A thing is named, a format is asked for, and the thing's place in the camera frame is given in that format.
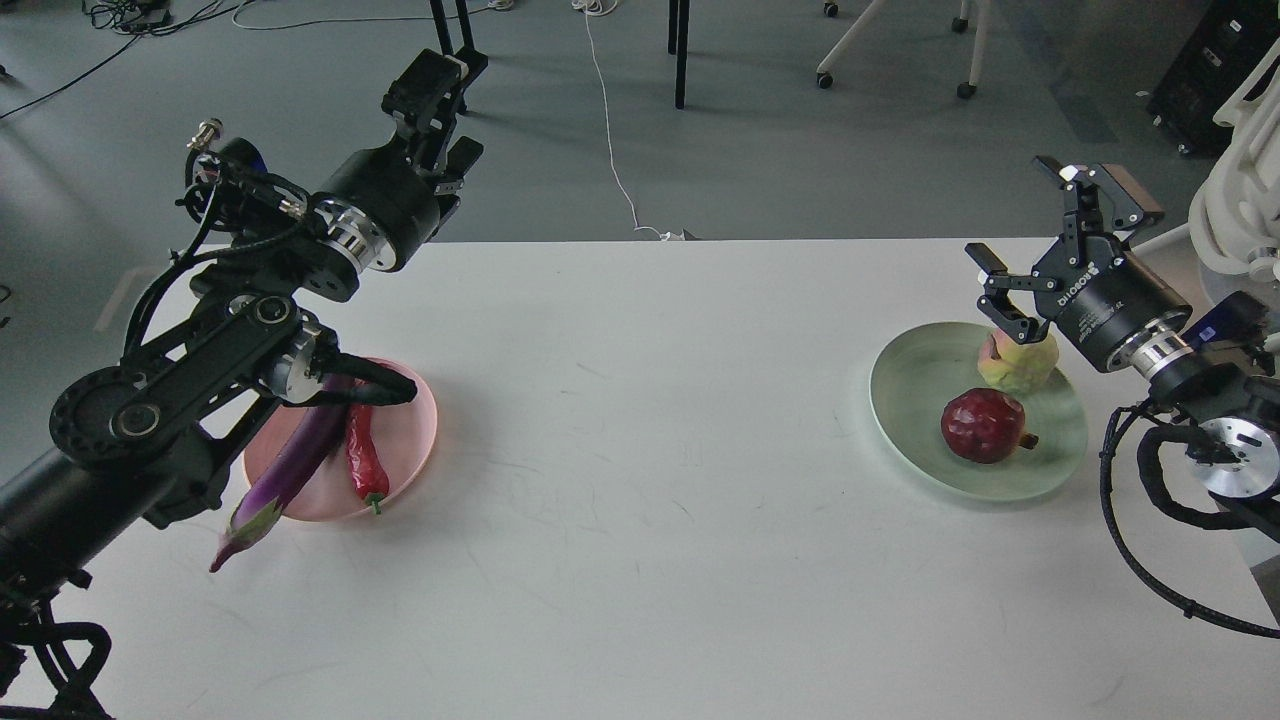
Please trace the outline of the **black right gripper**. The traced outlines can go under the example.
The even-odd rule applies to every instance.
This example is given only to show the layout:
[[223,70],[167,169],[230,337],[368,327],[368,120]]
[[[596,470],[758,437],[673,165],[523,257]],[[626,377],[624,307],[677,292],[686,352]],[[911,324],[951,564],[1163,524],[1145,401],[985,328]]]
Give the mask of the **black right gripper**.
[[1009,295],[1042,293],[1038,314],[1097,372],[1117,372],[1129,364],[1132,337],[1153,322],[1179,331],[1190,316],[1190,304],[1130,251],[1130,237],[1166,211],[1120,164],[1064,164],[1050,155],[1036,155],[1033,164],[1059,182],[1062,233],[1033,275],[1011,274],[987,243],[966,243],[986,274],[977,306],[1015,343],[1039,343],[1048,334],[1044,320],[1023,313]]

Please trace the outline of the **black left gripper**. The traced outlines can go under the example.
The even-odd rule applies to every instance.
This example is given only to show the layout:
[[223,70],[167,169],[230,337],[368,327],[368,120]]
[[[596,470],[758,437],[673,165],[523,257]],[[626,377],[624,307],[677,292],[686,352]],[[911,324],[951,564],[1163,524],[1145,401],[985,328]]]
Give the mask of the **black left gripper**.
[[472,47],[420,51],[381,99],[407,156],[389,145],[357,151],[315,193],[325,245],[357,273],[403,269],[457,209],[485,147],[467,136],[451,138],[465,91],[488,64]]

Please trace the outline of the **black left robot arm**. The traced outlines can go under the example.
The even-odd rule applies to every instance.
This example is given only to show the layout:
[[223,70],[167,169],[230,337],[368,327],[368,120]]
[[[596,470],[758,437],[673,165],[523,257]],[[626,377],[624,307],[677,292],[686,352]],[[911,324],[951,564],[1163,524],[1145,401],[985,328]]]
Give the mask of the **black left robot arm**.
[[196,236],[140,297],[119,361],[60,393],[52,447],[3,483],[3,685],[33,653],[54,689],[46,708],[4,706],[5,719],[105,717],[92,685],[110,635],[56,621],[51,602],[64,585],[88,587],[87,564],[125,528],[218,509],[233,460],[278,409],[302,407],[302,446],[233,523],[261,536],[325,459],[348,406],[416,397],[408,377],[340,351],[294,295],[348,301],[364,272],[401,270],[438,233],[483,154],[454,128],[488,63],[470,46],[421,51],[381,100],[393,136],[317,192],[269,172],[242,138],[215,149],[219,120],[200,126],[179,200]]

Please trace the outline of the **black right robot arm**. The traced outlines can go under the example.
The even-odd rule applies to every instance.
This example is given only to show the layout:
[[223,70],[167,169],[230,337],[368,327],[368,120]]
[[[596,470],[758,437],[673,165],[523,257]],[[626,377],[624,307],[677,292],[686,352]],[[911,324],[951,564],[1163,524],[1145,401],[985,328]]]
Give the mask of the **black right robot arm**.
[[1100,500],[1117,551],[1187,618],[1276,638],[1275,629],[1210,609],[1152,575],[1128,548],[1111,500],[1116,450],[1143,418],[1149,429],[1135,448],[1137,473],[1157,510],[1204,530],[1277,537],[1279,386],[1276,357],[1265,347],[1267,306],[1236,291],[1193,320],[1189,302],[1126,240],[1164,217],[1128,170],[1046,155],[1034,161],[1062,191],[1061,233],[1027,274],[1011,273],[987,245],[969,243],[986,274],[978,307],[1019,345],[1056,329],[1097,372],[1140,374],[1147,398],[1112,411],[1100,451]]

